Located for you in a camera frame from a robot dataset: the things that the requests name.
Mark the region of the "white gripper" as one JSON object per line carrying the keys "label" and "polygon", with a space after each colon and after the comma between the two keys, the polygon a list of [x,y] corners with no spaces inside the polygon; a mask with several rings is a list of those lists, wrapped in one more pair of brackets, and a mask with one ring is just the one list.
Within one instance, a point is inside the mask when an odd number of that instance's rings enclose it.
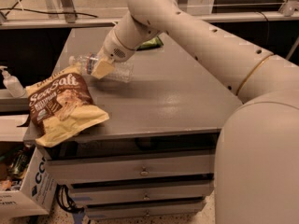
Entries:
{"label": "white gripper", "polygon": [[[117,63],[126,62],[136,51],[139,34],[133,30],[112,29],[106,36],[98,55]],[[101,59],[92,70],[92,76],[98,79],[105,77],[114,70],[114,65]]]}

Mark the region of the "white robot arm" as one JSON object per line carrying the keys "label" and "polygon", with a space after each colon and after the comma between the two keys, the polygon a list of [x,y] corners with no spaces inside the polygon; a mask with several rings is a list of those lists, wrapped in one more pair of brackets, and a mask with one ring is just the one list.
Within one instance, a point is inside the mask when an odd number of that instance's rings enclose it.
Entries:
{"label": "white robot arm", "polygon": [[243,103],[218,139],[216,224],[299,224],[299,67],[180,10],[175,0],[128,0],[99,53],[124,62],[160,32]]}

